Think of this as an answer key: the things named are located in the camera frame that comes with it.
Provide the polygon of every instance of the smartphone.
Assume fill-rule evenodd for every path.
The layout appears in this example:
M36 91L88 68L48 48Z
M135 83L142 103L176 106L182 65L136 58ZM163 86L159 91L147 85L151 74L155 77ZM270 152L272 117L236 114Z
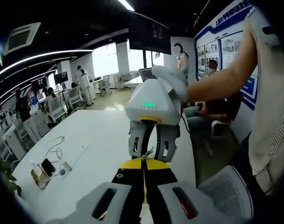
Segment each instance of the smartphone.
M45 173L51 177L53 173L55 172L55 167L51 164L51 162L48 159L45 159L42 164L42 168L44 169Z

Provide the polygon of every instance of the ceiling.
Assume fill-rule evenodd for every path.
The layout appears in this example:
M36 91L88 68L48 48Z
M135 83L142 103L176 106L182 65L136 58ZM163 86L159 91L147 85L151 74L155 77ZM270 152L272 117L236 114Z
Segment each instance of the ceiling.
M195 27L195 20L208 0L128 0L137 13L152 18L169 27L171 35L194 37L209 21L233 0L210 0ZM83 46L112 32L128 28L133 14L117 0L44 0L44 1L1 1L0 42L7 38L16 27L41 22L30 46L16 50L3 57L5 67L30 56L59 50L82 49ZM117 37L121 41L127 36ZM108 43L104 40L85 49L95 49ZM4 72L0 76L0 96L17 84L30 77L46 72L59 60L56 58L82 56L83 53L65 53L47 56L23 63ZM39 66L16 71L39 62Z

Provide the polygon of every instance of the green led light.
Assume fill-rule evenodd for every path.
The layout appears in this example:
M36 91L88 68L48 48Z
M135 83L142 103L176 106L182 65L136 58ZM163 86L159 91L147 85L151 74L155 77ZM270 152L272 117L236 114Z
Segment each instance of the green led light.
M144 106L155 106L155 105L152 103L145 103Z

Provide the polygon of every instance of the poster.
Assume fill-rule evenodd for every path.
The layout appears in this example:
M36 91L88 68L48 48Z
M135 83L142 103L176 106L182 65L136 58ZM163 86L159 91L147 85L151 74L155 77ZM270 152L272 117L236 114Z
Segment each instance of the poster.
M218 64L217 71L219 71L220 47L218 40L205 45L205 49L206 49L206 73L208 74L208 63L210 60L215 60L217 62Z
M204 53L204 46L197 48L198 55L198 73L203 74L206 71L206 58Z
M239 32L221 39L222 43L222 69L227 68L233 61L239 47L243 33Z

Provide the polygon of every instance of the air conditioning vent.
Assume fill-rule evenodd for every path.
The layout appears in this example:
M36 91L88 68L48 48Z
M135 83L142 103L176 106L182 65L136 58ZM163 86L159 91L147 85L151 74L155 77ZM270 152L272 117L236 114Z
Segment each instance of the air conditioning vent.
M38 31L40 22L27 24L12 30L4 46L4 55L30 45Z

